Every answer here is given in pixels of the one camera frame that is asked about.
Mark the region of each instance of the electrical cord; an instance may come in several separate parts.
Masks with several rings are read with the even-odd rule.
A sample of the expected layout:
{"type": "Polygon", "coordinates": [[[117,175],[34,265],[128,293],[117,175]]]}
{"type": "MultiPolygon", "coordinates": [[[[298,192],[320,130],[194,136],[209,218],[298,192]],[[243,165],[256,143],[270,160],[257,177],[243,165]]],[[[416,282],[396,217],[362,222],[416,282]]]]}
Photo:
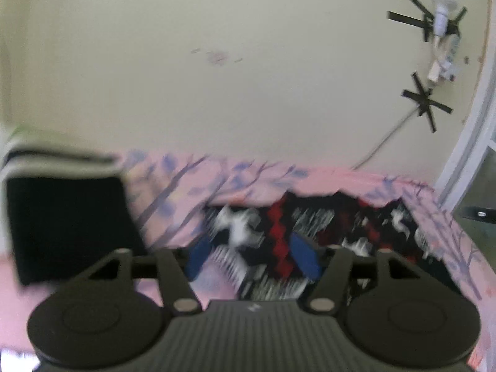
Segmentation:
{"type": "Polygon", "coordinates": [[[391,129],[381,140],[381,142],[374,148],[372,149],[362,160],[357,162],[353,167],[352,170],[356,171],[357,169],[360,169],[363,165],[365,165],[368,161],[370,161],[374,155],[379,151],[383,145],[388,142],[388,140],[401,128],[403,125],[408,121],[409,118],[411,118],[414,114],[416,114],[418,111],[418,108],[412,109],[408,114],[402,118],[398,124],[396,124],[393,129],[391,129]]]}
{"type": "Polygon", "coordinates": [[[446,71],[448,67],[446,67],[440,60],[439,58],[439,45],[441,44],[441,37],[439,36],[434,36],[434,40],[432,41],[432,55],[434,56],[434,59],[436,63],[444,70],[446,71]]]}

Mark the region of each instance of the metal bolt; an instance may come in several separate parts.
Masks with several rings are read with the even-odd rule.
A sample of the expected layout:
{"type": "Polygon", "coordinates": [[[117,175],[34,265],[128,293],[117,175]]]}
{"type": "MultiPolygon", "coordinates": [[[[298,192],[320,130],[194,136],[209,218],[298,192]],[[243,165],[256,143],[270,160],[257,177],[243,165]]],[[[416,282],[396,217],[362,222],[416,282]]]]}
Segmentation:
{"type": "Polygon", "coordinates": [[[181,298],[174,301],[174,309],[178,312],[193,312],[198,309],[198,302],[190,298],[181,298]]]}
{"type": "Polygon", "coordinates": [[[334,301],[328,298],[315,298],[310,301],[310,308],[316,312],[330,312],[334,306],[334,301]]]}

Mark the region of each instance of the pink fabric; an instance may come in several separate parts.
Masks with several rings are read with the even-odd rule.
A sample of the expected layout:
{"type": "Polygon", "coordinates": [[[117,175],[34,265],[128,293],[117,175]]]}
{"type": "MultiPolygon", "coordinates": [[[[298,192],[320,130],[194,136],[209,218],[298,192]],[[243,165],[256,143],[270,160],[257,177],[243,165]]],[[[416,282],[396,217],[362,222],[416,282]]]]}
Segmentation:
{"type": "MultiPolygon", "coordinates": [[[[132,151],[123,155],[122,163],[131,213],[152,247],[190,242],[200,232],[205,202],[268,204],[285,190],[304,195],[344,190],[376,206],[401,197],[431,250],[479,309],[483,328],[470,365],[481,372],[496,370],[496,275],[451,215],[437,206],[431,187],[401,177],[225,157],[132,151]]],[[[48,290],[21,291],[11,261],[0,264],[0,275],[0,347],[30,350],[26,320],[48,290]]],[[[204,307],[211,299],[234,298],[231,286],[209,261],[192,286],[204,307]]],[[[138,289],[160,302],[155,285],[143,282],[138,289]]]]}

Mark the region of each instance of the wall stain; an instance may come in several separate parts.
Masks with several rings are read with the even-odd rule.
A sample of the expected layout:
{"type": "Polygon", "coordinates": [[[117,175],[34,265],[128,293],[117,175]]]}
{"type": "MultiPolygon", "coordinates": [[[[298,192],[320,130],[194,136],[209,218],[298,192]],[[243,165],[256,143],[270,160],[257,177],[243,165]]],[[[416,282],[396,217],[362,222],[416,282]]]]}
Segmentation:
{"type": "Polygon", "coordinates": [[[207,52],[207,61],[216,67],[221,67],[227,63],[229,54],[225,51],[209,51],[207,52]]]}

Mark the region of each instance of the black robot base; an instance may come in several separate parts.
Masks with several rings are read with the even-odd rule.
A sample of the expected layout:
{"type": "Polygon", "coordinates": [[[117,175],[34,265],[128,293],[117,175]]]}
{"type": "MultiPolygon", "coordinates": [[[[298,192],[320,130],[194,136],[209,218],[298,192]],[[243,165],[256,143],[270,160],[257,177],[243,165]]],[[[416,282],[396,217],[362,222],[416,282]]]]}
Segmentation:
{"type": "Polygon", "coordinates": [[[38,371],[471,370],[477,309],[393,252],[329,249],[305,300],[219,300],[204,311],[185,253],[118,250],[41,303],[28,322],[38,371]],[[162,308],[133,289],[136,278],[158,280],[162,308]],[[369,288],[350,302],[356,279],[369,288]]]}

